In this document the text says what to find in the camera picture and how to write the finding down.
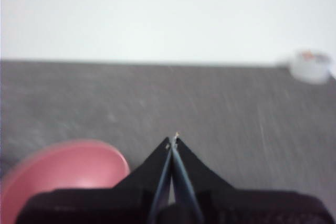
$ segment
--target gray carpet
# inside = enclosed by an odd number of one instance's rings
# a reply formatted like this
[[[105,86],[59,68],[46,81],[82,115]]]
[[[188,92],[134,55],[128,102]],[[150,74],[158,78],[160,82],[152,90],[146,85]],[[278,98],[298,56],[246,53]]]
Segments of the gray carpet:
[[[336,82],[286,69],[2,62],[2,174],[70,138],[137,167],[166,136],[240,188],[297,190],[336,214]]]

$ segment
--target black object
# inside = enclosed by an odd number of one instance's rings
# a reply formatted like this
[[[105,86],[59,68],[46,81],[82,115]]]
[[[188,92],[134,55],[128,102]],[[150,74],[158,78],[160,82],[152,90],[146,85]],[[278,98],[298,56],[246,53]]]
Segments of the black object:
[[[167,206],[171,177],[176,203]],[[323,203],[290,191],[239,190],[179,139],[166,138],[111,189],[62,189],[32,197],[17,224],[288,223],[332,224]]]

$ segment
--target pink bowl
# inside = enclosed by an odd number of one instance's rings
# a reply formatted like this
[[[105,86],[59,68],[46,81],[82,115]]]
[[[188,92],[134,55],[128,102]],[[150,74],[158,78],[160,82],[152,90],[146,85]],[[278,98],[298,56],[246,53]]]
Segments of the pink bowl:
[[[55,144],[18,164],[2,182],[1,223],[14,224],[27,199],[56,188],[113,187],[130,173],[123,155],[97,140]]]

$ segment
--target white wall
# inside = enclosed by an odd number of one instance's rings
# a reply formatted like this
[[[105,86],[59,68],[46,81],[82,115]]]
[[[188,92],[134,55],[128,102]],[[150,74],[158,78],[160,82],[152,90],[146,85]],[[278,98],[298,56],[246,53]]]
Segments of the white wall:
[[[336,56],[336,0],[2,0],[2,59],[272,65]]]

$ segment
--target white cup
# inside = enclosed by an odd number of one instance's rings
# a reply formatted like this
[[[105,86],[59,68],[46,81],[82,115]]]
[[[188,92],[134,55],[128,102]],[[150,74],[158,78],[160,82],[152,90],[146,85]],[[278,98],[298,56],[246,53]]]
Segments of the white cup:
[[[323,84],[330,77],[332,60],[323,54],[302,52],[292,58],[289,71],[292,76],[300,81]]]

